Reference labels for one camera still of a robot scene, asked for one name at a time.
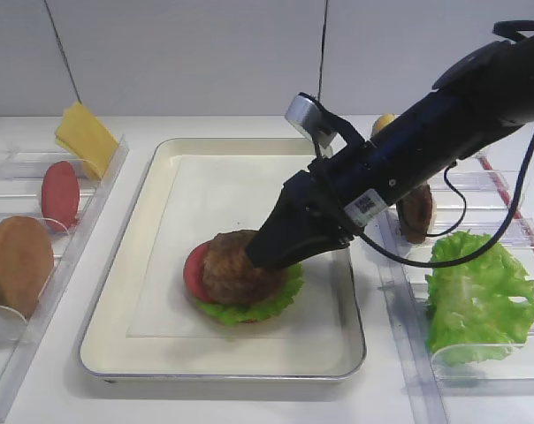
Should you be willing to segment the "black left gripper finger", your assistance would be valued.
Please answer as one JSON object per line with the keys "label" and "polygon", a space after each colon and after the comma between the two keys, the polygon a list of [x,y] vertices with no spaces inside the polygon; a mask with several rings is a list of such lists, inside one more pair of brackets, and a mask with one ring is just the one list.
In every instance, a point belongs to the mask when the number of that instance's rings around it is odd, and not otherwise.
{"label": "black left gripper finger", "polygon": [[281,190],[274,209],[245,248],[256,268],[278,268],[286,249],[312,239],[310,215],[291,194],[285,187]]}

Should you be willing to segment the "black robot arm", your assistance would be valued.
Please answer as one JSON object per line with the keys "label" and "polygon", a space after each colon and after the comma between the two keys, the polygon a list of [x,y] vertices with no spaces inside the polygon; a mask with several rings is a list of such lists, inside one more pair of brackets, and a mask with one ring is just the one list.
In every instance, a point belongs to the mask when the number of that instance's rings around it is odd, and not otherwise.
{"label": "black robot arm", "polygon": [[365,226],[434,174],[534,123],[534,20],[501,21],[498,39],[447,70],[421,101],[369,139],[316,98],[299,93],[286,120],[316,151],[288,179],[246,253],[282,269],[346,248]]}

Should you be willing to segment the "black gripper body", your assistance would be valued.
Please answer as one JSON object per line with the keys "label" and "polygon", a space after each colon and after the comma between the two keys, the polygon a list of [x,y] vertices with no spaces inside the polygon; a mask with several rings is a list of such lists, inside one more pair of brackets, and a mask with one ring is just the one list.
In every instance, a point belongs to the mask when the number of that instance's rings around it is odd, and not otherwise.
{"label": "black gripper body", "polygon": [[323,160],[313,160],[283,184],[279,206],[279,216],[298,231],[301,245],[348,246],[355,238],[355,225],[332,189]]}

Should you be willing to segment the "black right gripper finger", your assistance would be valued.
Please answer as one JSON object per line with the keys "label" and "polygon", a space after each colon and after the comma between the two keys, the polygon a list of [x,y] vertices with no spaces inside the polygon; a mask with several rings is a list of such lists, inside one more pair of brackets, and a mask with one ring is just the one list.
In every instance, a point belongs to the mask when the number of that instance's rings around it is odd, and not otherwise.
{"label": "black right gripper finger", "polygon": [[285,250],[278,261],[280,269],[326,252],[349,247],[350,238],[310,238]]}

